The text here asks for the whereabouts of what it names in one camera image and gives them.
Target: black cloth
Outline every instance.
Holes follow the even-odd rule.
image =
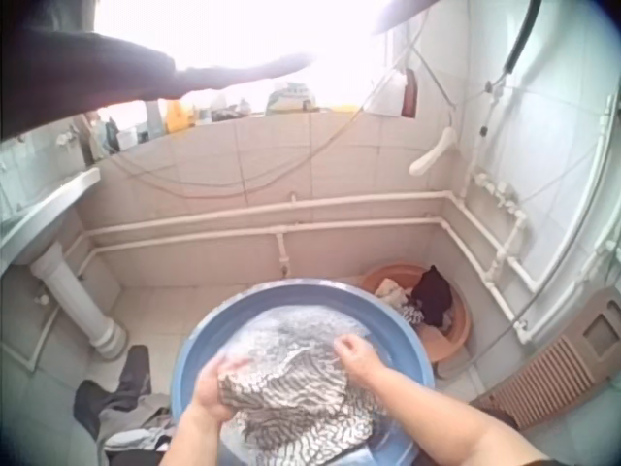
[[[161,451],[131,449],[110,457],[110,466],[155,466],[162,461]]]
[[[420,309],[427,325],[442,327],[444,313],[453,305],[453,297],[449,282],[435,265],[422,275],[411,292],[409,304]]]
[[[138,406],[138,398],[151,394],[148,348],[135,345],[127,352],[127,359],[114,393],[106,391],[94,381],[83,381],[74,398],[74,419],[86,429],[93,440],[99,435],[99,414],[104,408],[129,412]]]

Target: soapy water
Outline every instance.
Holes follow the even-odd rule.
[[[222,351],[230,358],[249,358],[241,369],[249,375],[271,373],[292,352],[309,350],[318,346],[333,345],[342,334],[353,333],[366,338],[374,345],[380,359],[391,366],[388,351],[379,344],[371,332],[358,320],[326,306],[284,306],[270,309],[247,322],[224,345]],[[336,354],[334,363],[340,366]],[[369,445],[385,441],[392,421],[378,409],[374,413],[373,434],[362,444],[350,449],[327,464],[353,466],[373,464]],[[253,458],[245,444],[243,424],[236,416],[224,424],[221,432],[223,444],[242,462],[252,464]]]

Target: sink pedestal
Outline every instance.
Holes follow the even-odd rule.
[[[127,333],[97,307],[62,256],[54,242],[30,265],[33,275],[44,281],[56,301],[88,336],[90,344],[106,359],[118,357]]]

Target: hand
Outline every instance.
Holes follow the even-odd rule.
[[[236,371],[247,362],[247,359],[227,361],[224,354],[214,357],[201,370],[196,380],[192,403],[204,409],[217,422],[233,418],[235,412],[220,402],[217,378],[220,374]]]
[[[358,335],[341,335],[334,341],[334,351],[347,373],[366,388],[370,388],[370,381],[384,367],[373,345]]]

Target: white sink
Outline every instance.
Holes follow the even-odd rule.
[[[91,168],[73,177],[18,219],[2,225],[0,276],[12,263],[28,265],[55,240],[64,213],[94,184],[101,180],[99,168]]]

